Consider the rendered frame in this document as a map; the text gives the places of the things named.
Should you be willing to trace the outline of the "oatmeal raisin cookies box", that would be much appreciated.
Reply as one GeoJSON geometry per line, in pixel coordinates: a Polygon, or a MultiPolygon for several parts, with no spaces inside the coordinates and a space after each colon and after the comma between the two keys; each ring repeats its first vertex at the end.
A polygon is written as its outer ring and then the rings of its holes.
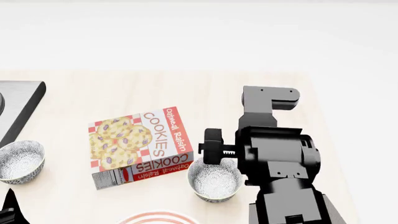
{"type": "Polygon", "coordinates": [[[88,125],[97,190],[188,169],[194,152],[176,107],[88,125]]]}

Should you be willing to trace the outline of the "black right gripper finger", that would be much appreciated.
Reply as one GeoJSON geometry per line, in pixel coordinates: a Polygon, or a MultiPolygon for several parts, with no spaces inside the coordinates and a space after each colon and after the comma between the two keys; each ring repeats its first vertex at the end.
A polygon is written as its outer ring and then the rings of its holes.
{"type": "Polygon", "coordinates": [[[204,142],[198,144],[198,153],[203,154],[207,165],[220,165],[224,158],[236,158],[235,145],[225,145],[221,129],[206,128],[204,142]]]}

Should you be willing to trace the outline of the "white plate with red rings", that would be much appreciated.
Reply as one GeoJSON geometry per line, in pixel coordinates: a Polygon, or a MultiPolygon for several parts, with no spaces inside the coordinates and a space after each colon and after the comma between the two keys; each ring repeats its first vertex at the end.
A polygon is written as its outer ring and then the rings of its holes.
{"type": "Polygon", "coordinates": [[[178,212],[153,210],[123,218],[116,224],[200,224],[200,222],[178,212]]]}

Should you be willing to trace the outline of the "patterned black white bowl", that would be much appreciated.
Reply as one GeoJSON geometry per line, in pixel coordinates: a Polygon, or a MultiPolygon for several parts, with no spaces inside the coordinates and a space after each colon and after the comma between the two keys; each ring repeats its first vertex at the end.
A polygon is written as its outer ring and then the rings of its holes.
{"type": "Polygon", "coordinates": [[[33,180],[45,164],[45,149],[32,140],[15,141],[0,148],[0,182],[26,184],[33,180]]]}
{"type": "Polygon", "coordinates": [[[243,184],[238,163],[231,158],[223,158],[218,165],[205,164],[198,158],[189,166],[187,179],[197,197],[210,203],[228,201],[243,184]]]}

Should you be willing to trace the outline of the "grey stove top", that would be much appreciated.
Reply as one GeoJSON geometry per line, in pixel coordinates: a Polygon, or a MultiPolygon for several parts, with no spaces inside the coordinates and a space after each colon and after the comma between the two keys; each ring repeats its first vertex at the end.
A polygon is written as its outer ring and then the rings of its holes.
{"type": "Polygon", "coordinates": [[[0,80],[0,93],[5,99],[0,115],[0,148],[16,140],[45,92],[42,81],[0,80]]]}

